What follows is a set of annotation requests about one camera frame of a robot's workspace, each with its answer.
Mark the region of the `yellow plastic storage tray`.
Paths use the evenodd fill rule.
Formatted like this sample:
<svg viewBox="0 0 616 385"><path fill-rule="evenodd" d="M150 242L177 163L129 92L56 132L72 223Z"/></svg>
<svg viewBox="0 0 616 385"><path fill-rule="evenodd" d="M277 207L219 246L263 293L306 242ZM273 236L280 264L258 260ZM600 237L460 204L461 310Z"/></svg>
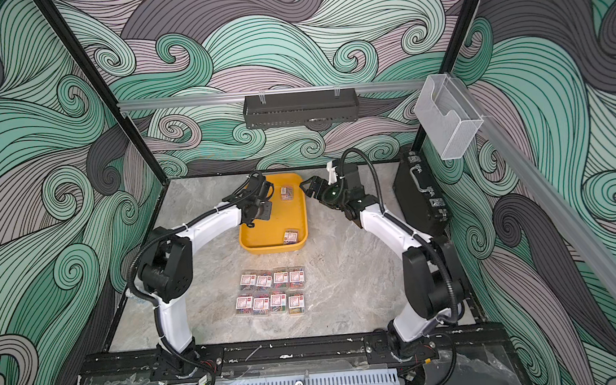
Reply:
<svg viewBox="0 0 616 385"><path fill-rule="evenodd" d="M274 184L272 198L272 217L269 221L256 221L254 228L242 226L239 243L251 254L283 254L302 249L308 239L308 213L306 195L300 190L303 178L296 173L268 175L267 180ZM280 188L293 187L293 201L282 201ZM287 229L297 229L299 243L285 245L283 233Z"/></svg>

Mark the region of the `paper clip box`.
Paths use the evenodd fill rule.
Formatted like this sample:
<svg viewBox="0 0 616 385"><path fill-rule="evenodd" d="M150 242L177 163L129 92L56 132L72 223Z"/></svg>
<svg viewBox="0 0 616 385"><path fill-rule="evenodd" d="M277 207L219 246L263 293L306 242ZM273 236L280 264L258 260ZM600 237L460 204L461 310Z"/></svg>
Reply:
<svg viewBox="0 0 616 385"><path fill-rule="evenodd" d="M280 188L281 201L293 201L294 190L293 187L284 185Z"/></svg>
<svg viewBox="0 0 616 385"><path fill-rule="evenodd" d="M273 293L269 296L269 309L272 314L285 313L288 310L287 293Z"/></svg>
<svg viewBox="0 0 616 385"><path fill-rule="evenodd" d="M289 288L298 289L303 288L306 284L305 269L303 267L290 268L289 274Z"/></svg>
<svg viewBox="0 0 616 385"><path fill-rule="evenodd" d="M261 291L269 291L273 287L273 274L271 272L260 272L256 275L256 288Z"/></svg>
<svg viewBox="0 0 616 385"><path fill-rule="evenodd" d="M286 268L273 272L273 288L275 290L290 289L291 280L289 278L290 271Z"/></svg>
<svg viewBox="0 0 616 385"><path fill-rule="evenodd" d="M299 243L299 232L296 229L287 229L283 233L283 242L285 245L292 245Z"/></svg>
<svg viewBox="0 0 616 385"><path fill-rule="evenodd" d="M245 273L241 275L239 289L241 292L254 291L256 288L257 275L254 273Z"/></svg>

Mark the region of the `paper clip box removed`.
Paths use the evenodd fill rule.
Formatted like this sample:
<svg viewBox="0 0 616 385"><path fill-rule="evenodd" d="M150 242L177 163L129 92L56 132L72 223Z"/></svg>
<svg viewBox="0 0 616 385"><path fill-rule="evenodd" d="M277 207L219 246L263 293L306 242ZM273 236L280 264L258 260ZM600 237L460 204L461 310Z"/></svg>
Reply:
<svg viewBox="0 0 616 385"><path fill-rule="evenodd" d="M256 295L253 297L252 313L256 316L270 314L270 295Z"/></svg>
<svg viewBox="0 0 616 385"><path fill-rule="evenodd" d="M235 301L235 313L236 315L252 315L254 309L254 296L243 295L236 297Z"/></svg>

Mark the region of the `paper clip box edge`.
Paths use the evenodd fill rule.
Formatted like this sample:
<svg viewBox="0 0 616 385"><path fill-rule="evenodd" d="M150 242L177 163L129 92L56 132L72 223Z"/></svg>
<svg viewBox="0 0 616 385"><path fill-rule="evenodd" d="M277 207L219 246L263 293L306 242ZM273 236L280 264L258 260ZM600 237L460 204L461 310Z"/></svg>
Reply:
<svg viewBox="0 0 616 385"><path fill-rule="evenodd" d="M306 310L305 296L301 292L293 292L287 295L288 311L290 315L303 314Z"/></svg>

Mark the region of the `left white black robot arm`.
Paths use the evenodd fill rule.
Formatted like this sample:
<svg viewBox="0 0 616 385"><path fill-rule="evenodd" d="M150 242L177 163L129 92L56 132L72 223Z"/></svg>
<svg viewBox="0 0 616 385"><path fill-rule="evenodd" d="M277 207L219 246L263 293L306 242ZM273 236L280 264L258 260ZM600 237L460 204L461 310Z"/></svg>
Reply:
<svg viewBox="0 0 616 385"><path fill-rule="evenodd" d="M157 228L131 262L128 291L154 308L159 348L167 365L181 379L197 371L215 374L199 357L188 326L186 294L192 286L193 257L210 241L233 228L253 228L258 219L270 217L270 183L259 171L212 209L176 228Z"/></svg>

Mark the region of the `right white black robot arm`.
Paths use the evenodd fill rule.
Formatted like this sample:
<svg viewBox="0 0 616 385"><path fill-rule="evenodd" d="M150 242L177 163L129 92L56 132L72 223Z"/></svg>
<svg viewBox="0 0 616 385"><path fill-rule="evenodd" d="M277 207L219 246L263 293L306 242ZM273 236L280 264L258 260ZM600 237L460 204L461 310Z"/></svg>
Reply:
<svg viewBox="0 0 616 385"><path fill-rule="evenodd" d="M390 352L403 361L419 341L438 327L457 327L462 318L465 287L449 267L438 240L388 210L375 164L357 148L327 163L327 176L299 184L306 197L340 211L357 227L382 241L401 260L406 303L386 333Z"/></svg>

